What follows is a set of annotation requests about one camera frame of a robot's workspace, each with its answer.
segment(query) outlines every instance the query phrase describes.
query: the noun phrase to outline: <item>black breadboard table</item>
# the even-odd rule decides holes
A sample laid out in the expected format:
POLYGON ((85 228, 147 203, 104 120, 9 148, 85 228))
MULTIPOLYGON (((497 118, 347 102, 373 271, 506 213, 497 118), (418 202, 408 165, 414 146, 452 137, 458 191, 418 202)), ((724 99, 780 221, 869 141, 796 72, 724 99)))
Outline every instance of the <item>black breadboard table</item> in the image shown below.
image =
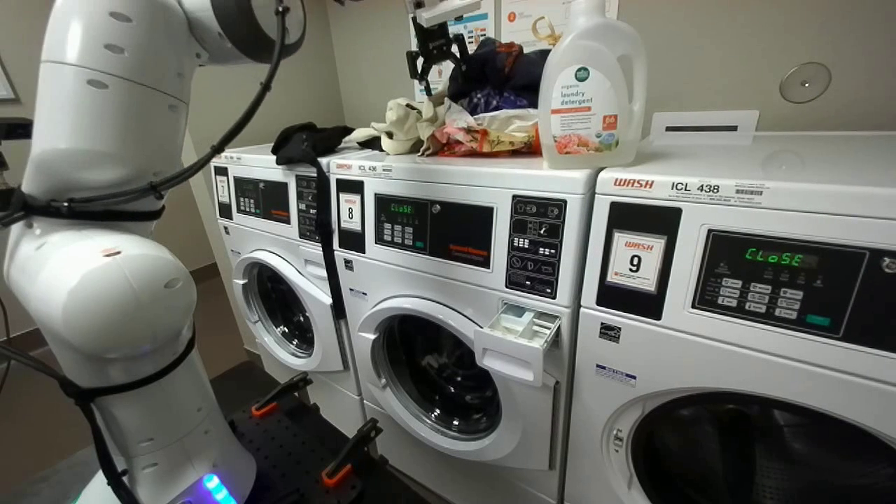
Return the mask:
POLYGON ((321 473, 339 453, 280 411, 257 420, 245 408, 230 416, 230 425, 258 464, 246 504, 351 504, 361 494, 354 474, 334 489, 323 486, 321 473))

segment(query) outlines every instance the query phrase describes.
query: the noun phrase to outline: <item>digital display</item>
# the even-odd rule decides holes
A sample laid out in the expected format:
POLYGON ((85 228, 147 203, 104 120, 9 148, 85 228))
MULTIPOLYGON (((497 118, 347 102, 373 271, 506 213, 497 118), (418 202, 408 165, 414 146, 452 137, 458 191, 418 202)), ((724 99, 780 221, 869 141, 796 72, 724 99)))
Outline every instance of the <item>digital display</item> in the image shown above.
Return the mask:
POLYGON ((406 213, 408 215, 414 214, 414 207, 410 204, 392 203, 389 205, 389 209, 396 213, 406 213))
POLYGON ((803 269, 818 268, 818 256, 801 254, 799 252, 782 252, 779 250, 750 247, 746 250, 746 253, 744 253, 744 258, 756 263, 777 264, 803 269))

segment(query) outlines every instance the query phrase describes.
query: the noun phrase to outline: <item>floor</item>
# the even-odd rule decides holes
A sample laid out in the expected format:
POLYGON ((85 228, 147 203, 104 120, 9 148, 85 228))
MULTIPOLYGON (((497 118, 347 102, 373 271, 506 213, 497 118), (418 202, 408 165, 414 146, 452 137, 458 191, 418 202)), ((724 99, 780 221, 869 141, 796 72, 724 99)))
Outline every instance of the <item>floor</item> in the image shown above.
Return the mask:
MULTIPOLYGON (((221 279, 202 281, 197 289, 197 344, 209 376, 214 377, 245 360, 246 353, 221 279)), ((56 365, 50 352, 38 356, 56 365)), ((89 445, 83 417, 56 383, 13 364, 0 395, 0 502, 20 483, 89 445)))

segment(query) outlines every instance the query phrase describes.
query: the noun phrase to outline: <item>washer door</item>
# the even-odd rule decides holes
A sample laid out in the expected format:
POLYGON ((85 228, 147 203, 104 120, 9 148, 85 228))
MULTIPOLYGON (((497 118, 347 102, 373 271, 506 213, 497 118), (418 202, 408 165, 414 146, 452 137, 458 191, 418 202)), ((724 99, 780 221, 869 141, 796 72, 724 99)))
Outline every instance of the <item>washer door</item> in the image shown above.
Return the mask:
POLYGON ((496 465, 548 469, 556 380, 541 387, 476 363, 462 314, 420 298, 380 303, 358 325, 357 357, 376 374, 364 394, 430 447, 496 465))
POLYGON ((768 397, 707 392, 657 404, 631 446, 651 504, 896 502, 893 444, 768 397))
POLYGON ((281 256, 255 250, 233 270, 237 304, 255 338, 301 371, 345 369, 332 300, 281 256))

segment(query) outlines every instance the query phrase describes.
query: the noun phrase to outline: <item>front-loading washer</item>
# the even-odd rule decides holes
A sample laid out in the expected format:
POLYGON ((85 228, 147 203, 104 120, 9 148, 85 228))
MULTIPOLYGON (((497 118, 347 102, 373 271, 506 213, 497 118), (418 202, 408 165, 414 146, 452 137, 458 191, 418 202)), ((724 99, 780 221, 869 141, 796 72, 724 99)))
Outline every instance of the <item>front-loading washer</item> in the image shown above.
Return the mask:
POLYGON ((595 178, 540 158, 331 161, 377 449, 455 504, 560 499, 595 178))
POLYGON ((896 135, 639 156, 598 180, 566 501, 896 502, 896 135))
POLYGON ((334 316, 315 230, 314 168, 278 166, 267 144, 228 150, 211 170, 218 223, 233 265, 233 278, 225 281, 234 283, 237 317, 252 330, 265 370, 281 382, 300 371, 311 373, 311 400, 330 423, 354 434, 366 416, 348 330, 334 316))

